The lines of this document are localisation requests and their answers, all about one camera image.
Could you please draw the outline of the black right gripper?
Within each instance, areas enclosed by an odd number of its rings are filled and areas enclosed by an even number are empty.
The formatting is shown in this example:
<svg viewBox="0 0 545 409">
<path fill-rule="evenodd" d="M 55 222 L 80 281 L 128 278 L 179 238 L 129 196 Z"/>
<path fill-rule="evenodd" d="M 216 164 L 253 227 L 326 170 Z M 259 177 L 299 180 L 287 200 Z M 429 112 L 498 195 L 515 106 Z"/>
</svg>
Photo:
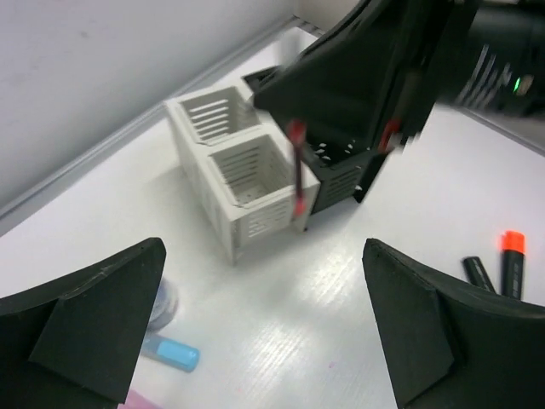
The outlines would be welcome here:
<svg viewBox="0 0 545 409">
<path fill-rule="evenodd" d="M 253 96 L 327 141 L 365 147 L 420 133 L 438 103 L 543 120 L 543 2 L 362 1 Z"/>
</svg>

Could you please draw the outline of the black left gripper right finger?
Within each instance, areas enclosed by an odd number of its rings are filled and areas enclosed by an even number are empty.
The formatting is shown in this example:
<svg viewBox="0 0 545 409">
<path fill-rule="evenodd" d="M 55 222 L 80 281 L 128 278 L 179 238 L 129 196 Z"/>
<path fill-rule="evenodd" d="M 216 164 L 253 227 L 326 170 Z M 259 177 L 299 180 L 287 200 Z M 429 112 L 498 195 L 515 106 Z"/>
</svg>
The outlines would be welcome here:
<svg viewBox="0 0 545 409">
<path fill-rule="evenodd" d="M 542 408 L 544 308 L 367 239 L 364 276 L 399 408 Z"/>
</svg>

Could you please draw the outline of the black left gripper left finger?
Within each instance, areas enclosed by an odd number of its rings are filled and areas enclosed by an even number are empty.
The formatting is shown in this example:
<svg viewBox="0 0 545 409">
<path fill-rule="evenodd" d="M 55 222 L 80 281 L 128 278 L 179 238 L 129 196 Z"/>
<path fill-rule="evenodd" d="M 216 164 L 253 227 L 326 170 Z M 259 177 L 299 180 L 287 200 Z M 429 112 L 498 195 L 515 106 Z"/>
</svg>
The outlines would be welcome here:
<svg viewBox="0 0 545 409">
<path fill-rule="evenodd" d="M 125 402 L 166 259 L 149 238 L 1 300 L 3 408 Z"/>
</svg>

